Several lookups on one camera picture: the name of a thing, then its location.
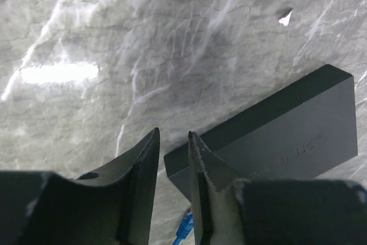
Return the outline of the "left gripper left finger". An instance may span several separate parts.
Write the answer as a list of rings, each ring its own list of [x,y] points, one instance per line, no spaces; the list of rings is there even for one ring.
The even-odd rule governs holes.
[[[2,244],[147,244],[159,129],[79,178],[1,171]]]

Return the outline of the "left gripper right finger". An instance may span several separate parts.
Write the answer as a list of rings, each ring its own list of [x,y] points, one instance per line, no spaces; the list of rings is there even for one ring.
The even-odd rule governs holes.
[[[196,244],[365,244],[366,190],[349,180],[249,180],[188,135]]]

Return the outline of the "black network switch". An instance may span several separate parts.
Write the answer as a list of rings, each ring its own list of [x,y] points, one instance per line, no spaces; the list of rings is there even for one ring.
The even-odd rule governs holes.
[[[358,154],[354,77],[330,64],[201,135],[246,178],[314,178]]]

